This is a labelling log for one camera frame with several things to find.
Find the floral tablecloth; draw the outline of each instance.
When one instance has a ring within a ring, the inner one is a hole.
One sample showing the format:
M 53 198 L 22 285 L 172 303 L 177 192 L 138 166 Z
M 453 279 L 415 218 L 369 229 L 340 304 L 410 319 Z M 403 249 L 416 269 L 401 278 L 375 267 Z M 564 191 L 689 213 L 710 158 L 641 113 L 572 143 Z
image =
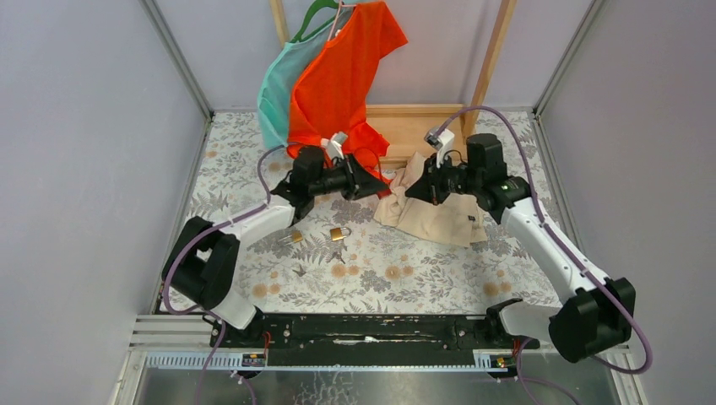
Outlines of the floral tablecloth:
M 528 155 L 541 201 L 552 218 L 558 218 L 527 113 L 506 115 Z M 524 176 L 522 160 L 502 122 L 483 113 L 477 129 L 495 133 L 511 174 Z M 199 215 L 223 222 L 261 202 L 256 163 L 263 152 L 254 113 L 217 113 L 187 219 Z M 290 167 L 291 159 L 283 151 L 269 156 L 263 167 L 269 187 Z M 354 202 L 339 194 L 319 197 L 308 217 L 295 226 L 303 241 L 280 242 L 293 230 L 283 229 L 242 249 L 236 266 L 239 277 L 232 288 L 269 312 L 482 314 L 515 296 L 558 305 L 546 276 L 489 215 L 484 222 L 487 242 L 470 248 L 445 246 L 381 226 L 372 219 L 377 201 L 375 196 Z M 331 241 L 328 232 L 337 227 L 350 228 L 352 235 Z M 345 263 L 333 257 L 336 251 Z M 171 302 L 176 308 L 191 304 L 174 290 Z

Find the beige fabric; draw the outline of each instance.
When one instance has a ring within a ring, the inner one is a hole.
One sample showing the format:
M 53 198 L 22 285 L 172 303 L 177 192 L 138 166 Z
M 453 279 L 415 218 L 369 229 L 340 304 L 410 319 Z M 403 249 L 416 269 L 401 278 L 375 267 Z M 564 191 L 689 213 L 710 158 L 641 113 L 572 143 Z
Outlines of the beige fabric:
M 482 228 L 484 213 L 475 197 L 451 194 L 444 203 L 435 206 L 405 196 L 405 190 L 422 176 L 425 160 L 415 153 L 407 167 L 398 170 L 390 184 L 393 194 L 378 203 L 373 218 L 383 225 L 444 245 L 468 247 L 470 243 L 487 240 Z

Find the mint green shirt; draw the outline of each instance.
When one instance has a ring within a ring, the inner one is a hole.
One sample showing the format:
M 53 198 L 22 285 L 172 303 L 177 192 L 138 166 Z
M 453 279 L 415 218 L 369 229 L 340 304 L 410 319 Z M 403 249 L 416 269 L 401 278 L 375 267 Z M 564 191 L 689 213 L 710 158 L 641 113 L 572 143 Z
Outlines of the mint green shirt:
M 336 30 L 342 28 L 350 19 L 351 9 L 342 11 L 338 17 Z M 323 27 L 314 36 L 303 42 L 286 43 L 276 60 L 268 67 L 258 91 L 258 124 L 266 148 L 287 145 L 289 137 L 290 94 L 296 80 L 306 67 L 316 59 L 328 40 L 331 24 Z

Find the wooden frame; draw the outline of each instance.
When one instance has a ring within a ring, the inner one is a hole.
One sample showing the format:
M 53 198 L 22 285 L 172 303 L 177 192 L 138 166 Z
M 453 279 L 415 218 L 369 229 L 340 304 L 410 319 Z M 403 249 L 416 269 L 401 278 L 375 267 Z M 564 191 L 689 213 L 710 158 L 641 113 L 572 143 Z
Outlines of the wooden frame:
M 290 40 L 283 0 L 268 1 L 274 16 L 276 34 L 283 46 Z M 500 56 L 516 4 L 517 0 L 502 0 L 500 3 L 470 105 L 480 105 L 485 101 L 487 88 L 495 71 L 497 58 Z M 423 141 L 427 131 L 439 126 L 463 107 L 465 107 L 463 104 L 368 105 L 366 108 L 368 123 L 390 143 L 388 154 L 381 158 L 381 165 L 384 168 L 403 167 L 416 151 L 424 156 L 430 156 L 434 150 Z M 466 153 L 465 141 L 472 135 L 478 115 L 478 111 L 463 114 L 459 121 L 453 121 L 449 127 L 457 135 L 455 149 L 463 155 Z

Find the lavender wall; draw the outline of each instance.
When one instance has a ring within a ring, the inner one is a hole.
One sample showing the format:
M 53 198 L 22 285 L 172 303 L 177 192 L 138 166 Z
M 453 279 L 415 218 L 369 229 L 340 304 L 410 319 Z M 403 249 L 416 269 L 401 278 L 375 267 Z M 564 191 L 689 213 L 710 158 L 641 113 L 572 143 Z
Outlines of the lavender wall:
M 1 403 L 106 403 L 202 135 L 138 1 L 0 2 Z
M 215 109 L 256 108 L 263 75 L 280 46 L 268 0 L 158 0 Z M 312 0 L 284 0 L 291 34 Z M 372 104 L 469 102 L 500 0 L 387 0 L 410 43 L 381 64 Z M 591 0 L 520 0 L 487 103 L 534 105 Z M 313 25 L 331 17 L 323 10 Z
M 588 254 L 637 289 L 652 405 L 716 395 L 714 15 L 709 0 L 609 2 L 543 115 Z

